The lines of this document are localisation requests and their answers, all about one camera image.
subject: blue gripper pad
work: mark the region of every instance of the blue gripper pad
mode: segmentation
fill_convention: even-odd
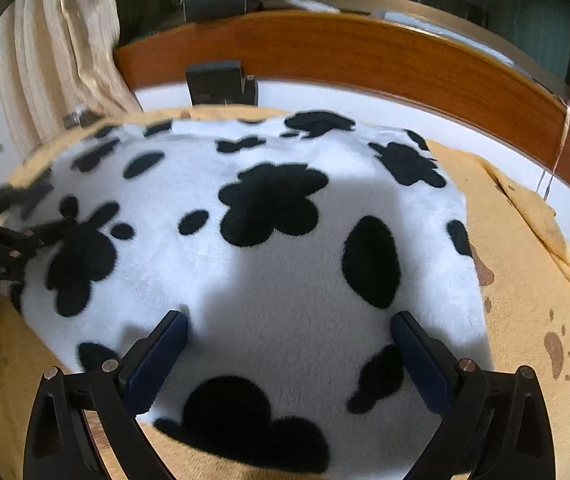
[[[438,339],[430,338],[414,316],[402,311],[392,317],[391,332],[403,365],[431,413],[445,416],[456,386],[456,358]]]
[[[148,412],[187,343],[188,320],[171,310],[152,333],[134,343],[123,358],[117,385],[130,415]]]

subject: brown stain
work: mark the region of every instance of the brown stain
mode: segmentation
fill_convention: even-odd
[[[478,275],[478,283],[481,286],[492,285],[495,280],[494,273],[487,267],[476,253],[476,248],[470,244],[472,249],[472,258],[474,259],[474,267],[476,267],[476,274]]]
[[[549,355],[549,359],[552,362],[552,375],[557,379],[561,376],[562,365],[564,364],[562,341],[556,332],[547,332],[543,343]]]

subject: cream curtain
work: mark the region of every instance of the cream curtain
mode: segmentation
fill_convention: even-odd
[[[113,115],[140,106],[114,65],[115,0],[16,0],[0,19],[0,95],[25,158],[78,105]]]

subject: yellow blanket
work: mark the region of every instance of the yellow blanket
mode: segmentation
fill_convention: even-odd
[[[245,107],[203,107],[136,114],[118,121],[153,123],[190,113],[195,119],[281,114]],[[78,130],[36,153],[12,176],[28,185],[67,146],[92,133]],[[545,396],[554,436],[559,480],[570,480],[570,256],[554,212],[538,195],[503,175],[479,156],[429,142],[430,149],[466,195],[468,230],[482,287],[495,369],[534,367]],[[0,473],[22,477],[25,432],[43,370],[60,363],[12,309],[0,306]],[[114,479],[122,471],[95,417],[92,431]],[[284,480],[297,475],[261,471],[178,444],[143,428],[179,480]]]

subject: metal bracket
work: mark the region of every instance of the metal bracket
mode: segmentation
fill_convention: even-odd
[[[188,320],[170,311],[119,362],[63,375],[45,370],[25,439],[25,480],[109,480],[84,411],[98,414],[124,478],[175,480],[136,422],[147,412],[185,348]]]
[[[482,370],[456,361],[407,311],[392,317],[391,333],[403,366],[427,409],[442,423],[404,480],[556,478],[554,442],[535,371]]]
[[[94,113],[87,105],[78,105],[70,115],[63,117],[63,127],[66,130],[72,130],[79,126],[89,128],[103,118],[104,116]]]
[[[245,76],[240,61],[217,61],[190,65],[185,71],[191,104],[250,105],[258,104],[254,76]]]
[[[261,0],[181,0],[185,23],[223,20],[261,10]]]

